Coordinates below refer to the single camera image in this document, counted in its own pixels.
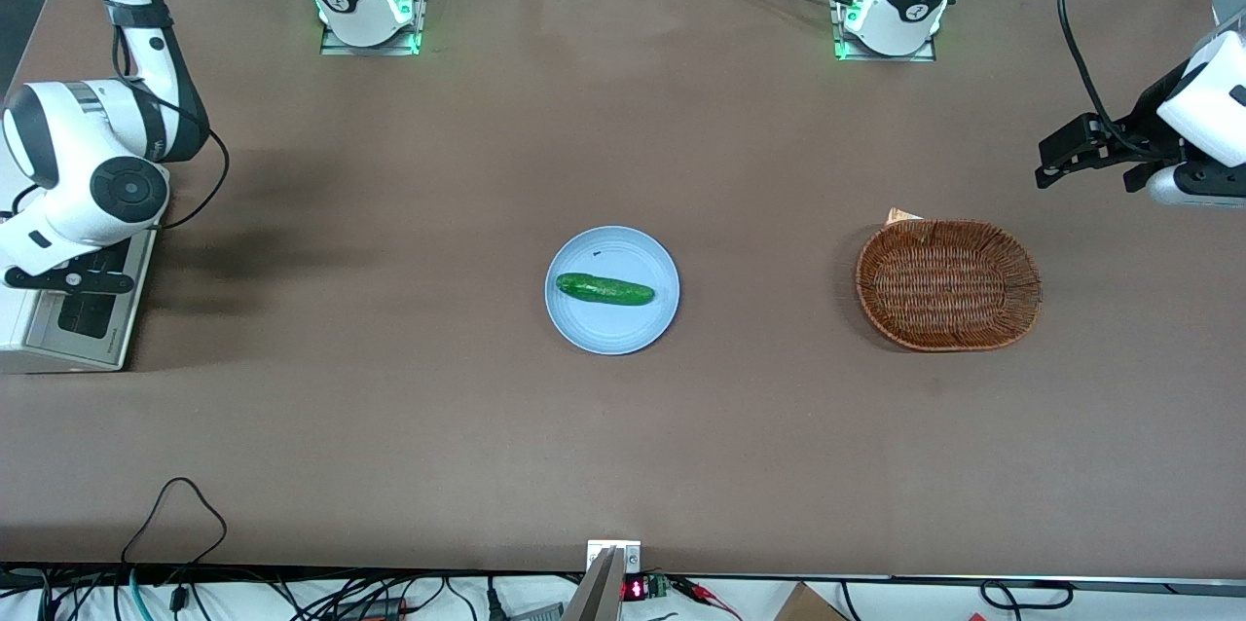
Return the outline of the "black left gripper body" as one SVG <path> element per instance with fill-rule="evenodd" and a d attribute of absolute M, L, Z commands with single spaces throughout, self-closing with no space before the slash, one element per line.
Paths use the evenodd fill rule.
<path fill-rule="evenodd" d="M 1114 121 L 1118 136 L 1108 148 L 1113 165 L 1151 165 L 1158 171 L 1166 165 L 1202 163 L 1202 152 L 1158 116 L 1158 106 L 1177 89 L 1187 65 L 1180 62 L 1144 89 L 1131 111 Z"/>

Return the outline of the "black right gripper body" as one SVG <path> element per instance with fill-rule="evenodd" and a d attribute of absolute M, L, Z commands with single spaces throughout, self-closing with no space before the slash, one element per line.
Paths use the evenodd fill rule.
<path fill-rule="evenodd" d="M 44 274 L 27 274 L 21 268 L 9 267 L 5 271 L 5 286 L 65 294 L 125 296 L 135 291 L 136 279 L 133 276 L 78 267 L 54 268 Z"/>

